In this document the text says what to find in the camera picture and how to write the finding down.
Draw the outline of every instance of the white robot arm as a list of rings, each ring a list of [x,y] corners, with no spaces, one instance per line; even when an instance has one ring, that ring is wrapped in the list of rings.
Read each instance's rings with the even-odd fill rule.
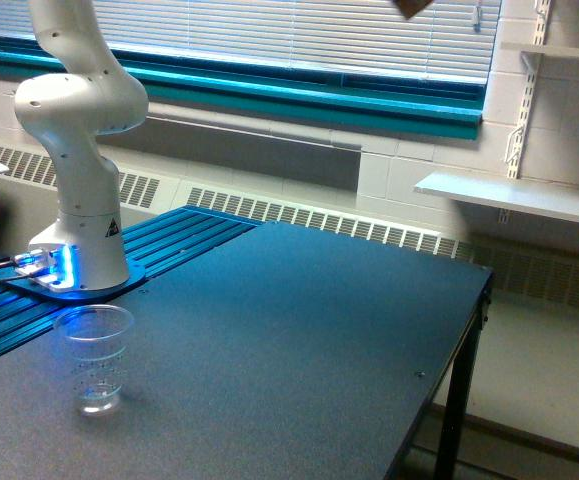
[[[19,273],[50,267],[34,280],[56,292],[111,288],[129,272],[118,169],[100,156],[95,137],[141,124],[147,95],[107,47],[92,0],[29,0],[29,6],[38,43],[68,73],[26,80],[16,92],[20,123],[53,161],[59,201],[57,221],[29,244],[46,261]]]

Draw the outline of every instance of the plastic cup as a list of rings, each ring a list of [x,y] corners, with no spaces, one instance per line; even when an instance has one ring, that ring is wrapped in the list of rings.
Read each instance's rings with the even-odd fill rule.
[[[81,414],[105,415],[120,405],[127,331],[133,322],[129,311],[112,305],[76,307],[56,320],[54,327],[72,362],[72,388]]]

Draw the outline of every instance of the teal window frame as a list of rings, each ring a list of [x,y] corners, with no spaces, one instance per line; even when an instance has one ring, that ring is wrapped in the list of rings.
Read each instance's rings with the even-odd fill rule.
[[[185,61],[114,51],[151,98],[257,115],[475,140],[486,86]],[[35,42],[0,39],[0,77],[63,72]]]

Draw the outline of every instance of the wall vent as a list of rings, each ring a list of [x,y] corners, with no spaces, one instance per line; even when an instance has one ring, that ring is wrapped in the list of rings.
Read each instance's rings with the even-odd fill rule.
[[[191,189],[187,203],[260,221],[287,222],[487,265],[496,272],[495,288],[579,308],[577,259],[568,261],[557,255],[526,253],[520,248],[473,245],[407,225],[199,187]]]
[[[0,163],[9,168],[3,175],[23,182],[56,187],[56,172],[47,156],[0,146]],[[149,209],[160,180],[143,175],[120,172],[120,202]]]

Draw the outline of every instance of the blue led light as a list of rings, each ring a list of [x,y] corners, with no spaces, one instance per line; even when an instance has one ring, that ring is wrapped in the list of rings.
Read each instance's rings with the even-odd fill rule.
[[[59,270],[62,271],[63,286],[73,287],[76,282],[71,247],[69,247],[69,245],[65,245],[62,247],[60,253],[62,254],[62,268]]]

